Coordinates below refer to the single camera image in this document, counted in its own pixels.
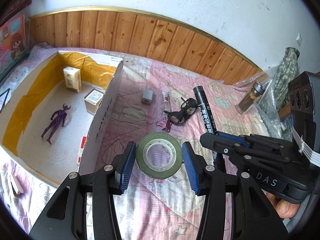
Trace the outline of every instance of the gold trim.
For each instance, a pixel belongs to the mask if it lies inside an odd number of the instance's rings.
[[[157,20],[164,20],[164,21],[176,24],[178,26],[187,28],[189,30],[192,30],[195,33],[199,33],[199,34],[209,38],[210,40],[213,40],[216,43],[221,44],[225,48],[230,49],[232,52],[234,52],[235,54],[237,54],[241,58],[245,59],[253,67],[255,67],[255,68],[259,69],[260,71],[262,71],[262,69],[259,68],[253,61],[251,61],[245,55],[243,55],[242,53],[240,53],[239,51],[237,51],[235,48],[231,47],[227,43],[223,42],[222,40],[218,39],[217,37],[205,32],[205,31],[203,31],[201,29],[198,29],[198,28],[196,28],[196,27],[194,27],[194,26],[192,26],[190,24],[181,22],[179,20],[164,16],[164,15],[161,15],[161,14],[156,14],[156,13],[137,10],[137,9],[125,8],[125,7],[117,7],[117,6],[77,6],[77,7],[69,7],[69,8],[57,9],[57,10],[53,10],[53,11],[49,11],[49,12],[45,12],[45,13],[40,13],[40,14],[31,16],[30,19],[44,17],[44,16],[57,14],[57,13],[75,12],[75,11],[109,11],[109,12],[134,13],[134,14],[137,14],[137,15],[149,16],[149,17],[155,18]]]

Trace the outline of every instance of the black marker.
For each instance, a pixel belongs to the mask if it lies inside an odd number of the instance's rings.
[[[209,106],[207,96],[204,93],[203,87],[202,86],[195,87],[193,89],[193,92],[198,102],[202,120],[204,122],[204,126],[205,126],[205,129],[207,130],[207,133],[217,134],[216,124],[214,123],[211,108]],[[215,166],[215,168],[223,172],[226,172],[226,166],[225,166],[222,154],[212,151],[212,156],[213,156],[213,166]]]

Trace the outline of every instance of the wall socket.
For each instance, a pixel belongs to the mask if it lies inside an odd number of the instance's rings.
[[[299,47],[300,47],[301,44],[302,44],[302,37],[301,37],[301,34],[300,34],[300,33],[298,34],[298,37],[297,37],[297,43],[298,43]]]

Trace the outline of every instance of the figurine leg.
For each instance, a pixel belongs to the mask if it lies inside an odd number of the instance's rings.
[[[43,139],[43,136],[47,133],[47,131],[49,131],[49,129],[52,127],[52,126],[54,126],[55,125],[55,122],[51,122],[50,124],[49,124],[49,126],[46,128],[46,129],[44,129],[44,132],[43,132],[43,134],[41,135],[41,138]]]
[[[55,126],[53,127],[53,129],[52,129],[52,131],[51,131],[51,133],[50,133],[50,135],[49,135],[49,137],[48,137],[48,139],[47,139],[47,142],[48,142],[48,143],[52,144],[51,141],[50,141],[50,139],[51,139],[51,137],[53,136],[53,134],[55,133],[55,131],[58,129],[58,127],[59,127],[59,124],[58,124],[58,123],[55,124]]]

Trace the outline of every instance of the figurine head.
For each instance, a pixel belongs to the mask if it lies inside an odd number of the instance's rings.
[[[71,106],[68,107],[67,104],[63,104],[62,107],[63,107],[63,110],[65,110],[65,111],[66,111],[66,110],[69,110],[69,109],[71,108]]]

